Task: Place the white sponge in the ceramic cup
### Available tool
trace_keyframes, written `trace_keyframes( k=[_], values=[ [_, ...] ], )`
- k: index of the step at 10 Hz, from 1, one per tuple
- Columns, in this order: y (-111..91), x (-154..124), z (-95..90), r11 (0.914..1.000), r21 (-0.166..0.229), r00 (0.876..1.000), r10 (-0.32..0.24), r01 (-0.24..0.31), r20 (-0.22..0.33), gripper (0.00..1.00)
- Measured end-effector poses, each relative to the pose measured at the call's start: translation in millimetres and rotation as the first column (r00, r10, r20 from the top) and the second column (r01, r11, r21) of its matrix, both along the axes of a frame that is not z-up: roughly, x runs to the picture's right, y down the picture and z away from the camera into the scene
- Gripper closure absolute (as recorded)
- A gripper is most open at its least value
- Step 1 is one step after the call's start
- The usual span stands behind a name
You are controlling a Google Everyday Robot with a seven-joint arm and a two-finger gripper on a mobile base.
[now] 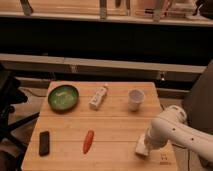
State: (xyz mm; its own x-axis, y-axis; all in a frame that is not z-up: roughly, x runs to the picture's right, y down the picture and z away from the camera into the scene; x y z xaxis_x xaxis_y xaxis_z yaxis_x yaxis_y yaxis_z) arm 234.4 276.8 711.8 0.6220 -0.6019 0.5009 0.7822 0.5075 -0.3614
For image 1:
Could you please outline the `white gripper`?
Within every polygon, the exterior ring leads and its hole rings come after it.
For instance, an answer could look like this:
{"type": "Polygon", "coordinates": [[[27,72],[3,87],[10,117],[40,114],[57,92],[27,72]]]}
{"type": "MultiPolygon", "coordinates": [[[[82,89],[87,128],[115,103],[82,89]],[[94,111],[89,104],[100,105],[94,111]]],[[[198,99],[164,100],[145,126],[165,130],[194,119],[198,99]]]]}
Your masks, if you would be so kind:
{"type": "Polygon", "coordinates": [[[151,135],[145,135],[145,147],[148,150],[157,150],[164,146],[164,142],[159,137],[153,137],[151,135]]]}

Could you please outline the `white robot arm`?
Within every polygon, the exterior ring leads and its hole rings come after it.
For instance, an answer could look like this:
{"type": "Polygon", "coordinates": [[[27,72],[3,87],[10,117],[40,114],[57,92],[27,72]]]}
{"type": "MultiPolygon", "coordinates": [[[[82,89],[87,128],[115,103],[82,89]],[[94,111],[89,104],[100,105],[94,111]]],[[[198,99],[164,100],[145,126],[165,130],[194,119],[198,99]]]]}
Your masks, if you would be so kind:
{"type": "Polygon", "coordinates": [[[145,133],[146,151],[162,148],[170,140],[213,162],[213,135],[185,125],[186,119],[185,111],[176,105],[169,106],[158,114],[145,133]]]}

